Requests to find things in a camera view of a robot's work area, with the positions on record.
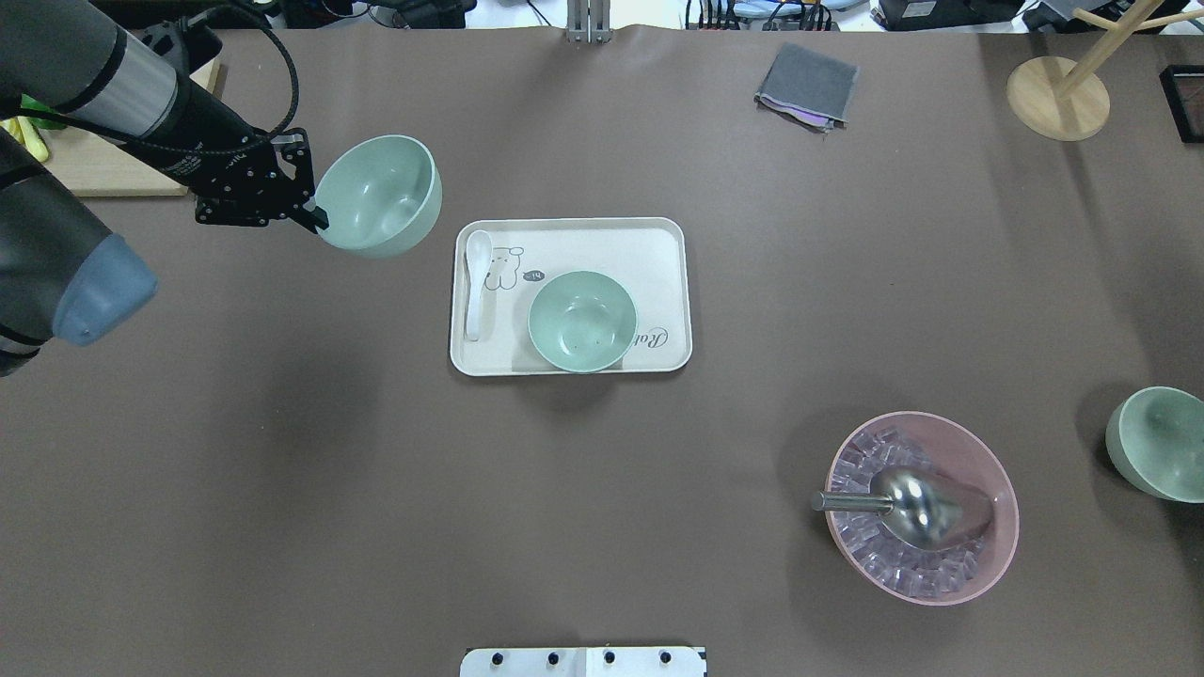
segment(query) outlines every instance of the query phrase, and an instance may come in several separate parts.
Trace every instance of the cable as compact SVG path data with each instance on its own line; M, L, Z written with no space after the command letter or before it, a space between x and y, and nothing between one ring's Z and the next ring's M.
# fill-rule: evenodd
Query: cable
M802 23L801 17L798 29L810 31L832 30L832 10L825 7L821 0L816 0L815 4L811 5L810 12L807 12L805 27Z
M543 12L539 11L539 7L535 6L535 2L532 2L531 0L527 0L527 5L532 10L535 10L535 13L539 14L539 18L543 19L543 25L551 25L551 22L548 20L548 17L543 16Z
M394 14L393 14L393 16L395 16L395 17L396 17L396 16L397 16L397 13L396 13L396 12L397 12L397 11L396 11L396 10L394 10ZM385 28L388 28L388 29L390 29L390 30L393 30L393 29L397 28L397 27L395 27L395 25L389 25L389 24L386 24L386 23L382 22L380 19L376 18L376 14L374 14L374 13L371 13L371 12L370 12L370 13L368 13L368 18L370 18L370 19L372 19L372 20L373 20L373 22L374 22L374 23L376 23L377 25L383 25L383 27L385 27Z
M338 12L330 8L330 5L326 4L326 0L321 0L321 8L326 10L326 12L329 12L331 16L338 17L341 19L358 19L364 14L368 13L368 11L372 10L372 5L365 5L364 11L358 14L340 14Z
M270 29L266 29L262 25L260 25L260 22L256 20L256 16L255 16L254 12L248 12L247 10L244 10L243 6L238 2L238 0L229 0L229 1L230 1L230 5L219 5L217 7L213 7L211 10L206 10L206 11L207 12L223 12L223 11L225 11L225 12L235 12L237 14L241 14L246 19L250 19L255 24L255 28L260 33L262 33L264 35L266 35L268 40L272 41L272 45L275 45L276 49L279 51L281 57L284 58L284 65L289 69L289 87L291 88L291 100L289 101L289 110L288 110L287 113L284 113L284 119L282 119L279 124L277 124L275 128L272 128L271 131L268 131L267 134L265 134L262 136L258 136L256 135L255 141L252 141L250 143L247 143L244 146L240 146L237 148L229 148L229 149L220 149L220 151L214 151L214 149L201 151L201 149L195 149L195 148L175 148L172 146L163 146L160 143L153 143L150 141L143 141L142 139L138 139L137 136L132 136L132 135L125 134L124 131L117 131L116 129L108 129L107 126L104 126L104 125L93 124L90 122L85 122L85 120L81 120L81 119L76 119L76 118L69 118L66 116L60 116L58 113L46 113L46 112L42 112L42 111L34 111L34 110L24 108L24 107L19 108L17 111L17 113L22 114L22 116L25 116L25 117L29 117L29 118L40 118L40 119L43 119L43 120L57 122L59 124L65 124L65 125L69 125L69 126L76 126L76 128L79 128L79 129L82 129L84 131L90 131L93 134L99 134L101 136L107 136L110 139L113 139L116 141L120 141L123 143L132 143L132 145L136 145L136 146L143 146L146 148L153 148L155 151L161 151L161 152L165 152L165 153L179 153L179 154L183 154L183 155L205 155L205 157L237 155L240 153L248 153L248 152L254 151L254 149L256 149L256 148L259 148L261 146L271 143L272 139L276 139L277 136L279 136L281 133L284 131L289 126L289 124L293 122L293 116L295 116L296 112L297 112L297 104L300 102L300 95L301 95L301 82L300 82L300 78L297 78L296 64L293 63L293 57L289 54L289 51L284 47L284 43L281 42L281 39L277 37L276 34L272 33Z
M803 0L793 0L793 2L798 2L798 6L801 7L803 6ZM778 6L773 8L773 13L771 13L769 18L765 20L765 25L772 24L773 19L778 18L778 12L780 12L781 8L785 7L786 5L791 5L793 2L787 2L786 0L779 0ZM804 13L807 12L807 7L803 7L803 12Z

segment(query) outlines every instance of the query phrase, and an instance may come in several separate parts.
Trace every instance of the round wooden base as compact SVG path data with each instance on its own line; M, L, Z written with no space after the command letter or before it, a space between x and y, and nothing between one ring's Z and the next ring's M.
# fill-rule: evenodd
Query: round wooden base
M1108 122L1108 89L1094 73L1058 99L1054 88L1075 63L1039 57L1020 64L1008 78L1008 104L1033 131L1058 141L1082 141Z

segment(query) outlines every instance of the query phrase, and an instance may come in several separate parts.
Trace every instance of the light green ceramic bowl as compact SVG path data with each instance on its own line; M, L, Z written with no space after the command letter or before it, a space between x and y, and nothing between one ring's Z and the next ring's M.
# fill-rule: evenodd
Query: light green ceramic bowl
M535 349L556 367L601 371L635 343L636 304L621 284L600 272L566 272L536 294L527 331Z
M330 226L327 243L383 259L409 251L431 231L443 183L431 152L417 139L370 139L335 160L314 193Z
M1204 502L1204 402L1174 388L1138 390L1108 422L1108 455L1147 494Z

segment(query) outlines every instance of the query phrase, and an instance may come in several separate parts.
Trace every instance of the gray cloth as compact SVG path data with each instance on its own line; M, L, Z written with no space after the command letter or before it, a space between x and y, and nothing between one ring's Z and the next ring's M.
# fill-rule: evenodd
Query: gray cloth
M849 122L849 101L860 72L838 59L783 45L755 99L803 124L831 129L836 122Z

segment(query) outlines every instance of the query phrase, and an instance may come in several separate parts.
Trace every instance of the wooden stand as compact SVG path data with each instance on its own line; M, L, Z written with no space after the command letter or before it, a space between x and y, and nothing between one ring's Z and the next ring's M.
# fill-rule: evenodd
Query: wooden stand
M1008 104L1013 112L1033 131L1057 141L1082 141L1099 131L1108 122L1111 104L1096 70L1138 30L1204 16L1204 11L1197 10L1146 20L1161 4L1162 0L1137 0L1119 22L1075 10L1076 18L1108 33L1081 61L1039 57L1011 71Z

